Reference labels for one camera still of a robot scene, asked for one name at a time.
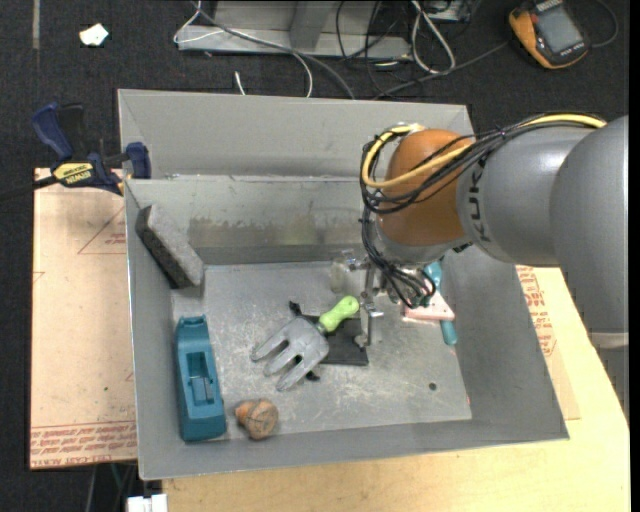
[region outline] white cable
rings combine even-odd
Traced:
[[[386,67],[389,67],[389,66],[395,66],[396,64],[398,64],[398,61],[397,60],[392,60],[392,61],[389,61],[389,62],[376,62],[376,63],[374,63],[374,66],[377,67],[377,68],[386,68]]]
[[[189,19],[187,20],[187,22],[186,22],[184,25],[182,25],[182,26],[177,30],[177,32],[176,32],[175,34],[173,34],[173,42],[174,42],[175,44],[178,44],[178,43],[189,43],[189,42],[191,42],[191,41],[197,41],[198,39],[202,39],[203,37],[206,37],[206,36],[212,35],[212,34],[205,34],[204,36],[197,37],[197,38],[195,38],[195,39],[186,39],[186,40],[178,41],[178,33],[179,33],[180,31],[184,30],[185,28],[187,28],[187,27],[188,27],[189,25],[191,25],[194,21],[196,21],[196,19],[198,18],[198,16],[200,16],[200,9],[201,9],[201,8],[202,8],[202,0],[198,0],[198,8],[196,9],[196,12],[193,14],[193,16],[191,16],[191,18],[189,18]]]
[[[445,38],[442,36],[440,31],[434,25],[433,21],[431,21],[431,18],[429,18],[429,15],[424,11],[424,9],[422,8],[422,6],[420,5],[420,3],[417,0],[411,0],[411,5],[413,5],[413,7],[415,7],[415,9],[418,11],[418,15],[416,16],[416,21],[413,24],[413,29],[411,31],[411,50],[413,52],[413,60],[415,61],[415,63],[420,67],[420,69],[422,69],[423,71],[426,71],[427,73],[430,73],[432,75],[435,75],[435,74],[438,74],[438,73],[444,73],[446,71],[449,71],[449,70],[455,68],[456,67],[456,58],[453,55],[453,51],[451,50],[451,47],[449,46],[449,44],[447,43]],[[450,62],[450,65],[449,65],[448,69],[441,70],[441,71],[432,69],[429,66],[427,66],[422,61],[420,56],[418,55],[418,51],[416,49],[416,39],[417,39],[417,36],[418,36],[418,27],[420,25],[420,18],[424,19],[424,21],[427,23],[427,25],[429,25],[429,28],[431,29],[431,32],[433,32],[433,34],[436,36],[436,38],[440,42],[440,45],[442,46],[442,48],[444,48],[444,50],[447,52],[447,55],[449,57],[449,62]]]
[[[300,55],[298,55],[297,53],[292,53],[291,55],[293,55],[296,59],[298,59],[300,64],[302,64],[304,66],[304,69],[307,72],[307,76],[309,77],[309,89],[307,90],[307,96],[306,97],[307,98],[311,98],[311,93],[313,92],[313,73],[311,73],[311,69],[309,69],[309,66],[304,61],[304,59],[302,57],[300,57]]]
[[[176,43],[176,44],[179,44],[179,43],[191,43],[193,41],[199,41],[200,39],[204,39],[205,37],[209,37],[209,36],[212,36],[212,35],[215,35],[215,34],[225,33],[225,31],[221,29],[221,30],[216,30],[214,32],[208,32],[208,33],[203,34],[201,36],[194,37],[193,39],[181,39],[181,40],[178,40],[178,33],[181,32],[182,30],[184,30],[189,25],[191,25],[198,18],[198,16],[200,15],[201,9],[202,9],[202,0],[199,0],[198,1],[198,6],[196,7],[196,12],[194,13],[194,15],[191,16],[191,18],[189,18],[187,20],[187,22],[184,25],[182,25],[182,27],[180,27],[180,29],[178,29],[178,31],[174,34],[174,36],[173,36],[173,42],[174,43]],[[229,33],[230,35],[236,35],[236,34],[233,33],[233,32],[236,32],[237,33],[236,37],[238,35],[239,36],[244,36],[244,37],[246,37],[248,39],[251,39],[251,40],[255,41],[256,43],[260,43],[260,44],[264,44],[264,45],[272,46],[272,47],[277,46],[279,48],[282,48],[282,51],[284,51],[286,53],[289,53],[291,56],[295,57],[300,62],[300,64],[302,64],[302,66],[304,67],[305,71],[307,72],[307,76],[309,77],[309,89],[307,90],[306,97],[307,98],[311,97],[311,94],[313,93],[313,73],[311,72],[311,69],[309,68],[307,63],[304,61],[304,59],[297,52],[292,52],[286,46],[279,45],[277,43],[272,43],[271,41],[265,41],[263,39],[258,39],[257,37],[253,37],[253,36],[250,36],[248,34],[244,34],[244,33],[239,32],[237,30],[234,30],[233,32],[231,32],[231,31],[226,31],[226,32]],[[237,71],[234,73],[234,76],[235,76],[235,79],[236,79],[236,83],[238,84],[238,87],[240,88],[240,92],[242,93],[243,96],[246,96],[246,93],[244,92],[244,89],[242,88],[242,83],[240,82],[240,75],[238,74]]]
[[[247,93],[246,93],[246,92],[244,92],[244,89],[243,89],[243,87],[242,87],[242,82],[240,81],[240,73],[238,73],[237,71],[235,71],[235,72],[233,73],[233,76],[234,76],[234,77],[235,77],[235,79],[236,79],[236,84],[238,84],[238,89],[240,89],[240,92],[242,93],[242,95],[243,95],[243,96],[246,96],[246,95],[247,95]]]

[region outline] black carpet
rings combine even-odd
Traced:
[[[505,47],[447,77],[403,91],[389,101],[455,103],[468,106],[476,131],[545,111],[586,111],[610,121],[629,108],[628,0],[605,0],[620,25],[618,37],[565,70],[531,65]],[[518,0],[485,0],[469,26],[446,31],[458,62],[466,62],[509,37],[508,12]],[[33,4],[3,2],[0,8],[0,194],[29,185],[34,167],[49,166],[53,153],[36,137],[32,114],[56,100],[82,103],[88,135],[102,140],[107,154],[119,151],[118,88],[237,93],[233,73],[247,94],[302,96],[305,73],[287,55],[185,54],[172,42],[192,14],[188,2],[40,0],[39,49],[33,42]],[[205,2],[208,9],[212,2]],[[594,42],[609,37],[613,23],[595,0],[570,1]],[[86,48],[78,32],[94,23],[111,38],[103,48]],[[327,59],[358,98],[398,80],[373,71],[374,86],[361,62]],[[312,64],[316,97],[346,98],[340,85]],[[417,76],[410,65],[398,75]],[[27,465],[33,205],[29,194],[0,203],[0,510],[84,510],[91,469],[31,472]]]

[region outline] blue clamp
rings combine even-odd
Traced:
[[[180,318],[174,348],[180,436],[187,442],[221,436],[227,422],[204,315]]]
[[[440,284],[442,282],[442,267],[440,266],[440,262],[434,261],[430,263],[424,267],[423,272],[431,278],[436,290],[440,292]],[[458,342],[458,333],[451,320],[440,320],[440,329],[442,330],[442,338],[447,345],[453,346]]]
[[[126,152],[102,158],[95,151],[86,152],[83,108],[74,104],[59,107],[51,102],[39,109],[31,118],[38,138],[51,147],[58,159],[50,167],[51,177],[34,183],[34,188],[60,183],[65,187],[94,187],[121,195],[122,180],[111,168],[130,160],[134,178],[150,178],[151,162],[147,148],[133,142]]]

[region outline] cardboard sheet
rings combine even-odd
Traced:
[[[558,269],[535,269],[523,265],[517,265],[516,270],[540,342],[540,348],[549,368],[562,415],[565,420],[580,419],[580,409],[562,360],[561,344],[558,344],[549,308],[545,302],[545,290],[540,286],[539,281],[541,274],[544,276],[556,275],[560,271]]]
[[[136,458],[124,199],[34,199],[32,469]]]

